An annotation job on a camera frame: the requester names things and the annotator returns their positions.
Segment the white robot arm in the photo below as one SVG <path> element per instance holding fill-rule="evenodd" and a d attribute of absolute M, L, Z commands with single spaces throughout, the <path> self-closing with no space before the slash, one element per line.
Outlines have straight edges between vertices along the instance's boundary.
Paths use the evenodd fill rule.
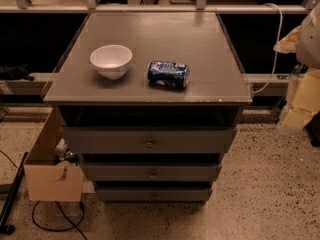
<path fill-rule="evenodd" d="M 283 54 L 294 53 L 297 61 L 307 67 L 306 73 L 289 81 L 286 105 L 278 122 L 280 132 L 292 134 L 302 130 L 320 112 L 320 3 L 273 49 Z"/>

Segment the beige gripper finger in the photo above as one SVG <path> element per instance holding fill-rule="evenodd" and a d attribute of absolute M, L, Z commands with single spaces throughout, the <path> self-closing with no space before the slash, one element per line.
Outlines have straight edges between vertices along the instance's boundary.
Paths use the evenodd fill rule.
<path fill-rule="evenodd" d="M 273 47 L 273 50 L 282 54 L 295 53 L 296 41 L 299 30 L 299 26 L 291 30 L 285 37 L 276 42 L 276 44 Z"/>
<path fill-rule="evenodd" d="M 286 105 L 282 109 L 277 129 L 283 134 L 302 130 L 320 112 L 320 71 L 308 71 L 290 78 Z"/>

